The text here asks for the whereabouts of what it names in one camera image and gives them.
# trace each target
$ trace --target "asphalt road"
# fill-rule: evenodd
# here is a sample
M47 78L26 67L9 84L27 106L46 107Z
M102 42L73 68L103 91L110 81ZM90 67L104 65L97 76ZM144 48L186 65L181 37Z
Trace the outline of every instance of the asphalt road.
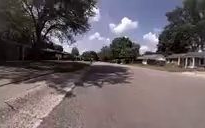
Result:
M205 128L205 79L95 63L40 128Z

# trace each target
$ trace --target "sky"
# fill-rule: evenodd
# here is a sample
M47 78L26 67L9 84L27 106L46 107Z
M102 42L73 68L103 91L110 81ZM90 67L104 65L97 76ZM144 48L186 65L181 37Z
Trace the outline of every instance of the sky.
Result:
M89 22L91 29L76 37L73 45L62 44L70 52L77 47L80 53L98 52L116 37L125 36L140 44L140 52L156 51L158 35L168 24L165 14L182 0L98 0Z

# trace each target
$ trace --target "white cloud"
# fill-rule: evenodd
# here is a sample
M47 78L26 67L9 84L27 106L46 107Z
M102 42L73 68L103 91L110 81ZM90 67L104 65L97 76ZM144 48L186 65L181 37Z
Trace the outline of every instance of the white cloud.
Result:
M161 33L163 30L160 29L160 28L154 28L153 31L154 31L155 33Z
M90 17L89 18L89 22L92 23L92 22L98 22L100 21L100 9L99 8L93 8L93 12L95 13L95 15L93 17Z
M99 32L96 32L93 35L89 36L89 40L95 40L95 39L97 39L97 40L105 40L105 38L102 37Z
M110 44L111 40L109 38L105 38L100 35L99 32L94 33L93 35L89 36L89 40L99 40L99 41L104 41L106 44Z
M156 52L157 44L159 42L158 35L156 33L149 32L143 36L143 43L141 46L140 53L144 54L146 51Z
M138 21L132 21L129 18L124 17L121 20L121 23L119 23L118 25L111 23L109 24L109 27L113 33L121 34L130 29L136 29L138 27Z
M140 47L140 53L141 54L144 54L146 51L150 51L149 47L148 46L141 46Z
M143 40L149 41L149 42L155 43L155 44L157 44L159 42L159 39L158 39L157 35L152 33L152 32L149 32L149 33L145 34L143 36Z

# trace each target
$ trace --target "house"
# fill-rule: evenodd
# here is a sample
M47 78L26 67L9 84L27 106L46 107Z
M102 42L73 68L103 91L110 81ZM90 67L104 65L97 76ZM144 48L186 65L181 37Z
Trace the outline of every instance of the house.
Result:
M185 68L205 68L205 51L189 52L184 56Z
M205 50L170 55L167 57L167 64L175 64L184 68L205 68Z
M166 58L161 54L144 55L136 60L144 65L164 65L166 63Z
M184 66L184 56L186 54L173 54L166 58L167 64L174 64L178 66Z
M68 52L60 52L53 49L42 49L43 54L42 57L44 60L61 60L63 58L67 58L70 55Z

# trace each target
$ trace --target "sidewalk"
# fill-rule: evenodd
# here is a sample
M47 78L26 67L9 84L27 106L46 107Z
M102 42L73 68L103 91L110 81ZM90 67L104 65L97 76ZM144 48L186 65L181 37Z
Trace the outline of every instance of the sidewalk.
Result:
M0 126L36 128L63 100L67 91L74 88L88 68L68 73L50 73L1 86Z
M183 75L205 78L205 72L183 72Z
M0 66L0 87L10 83L47 75L52 72L53 71Z

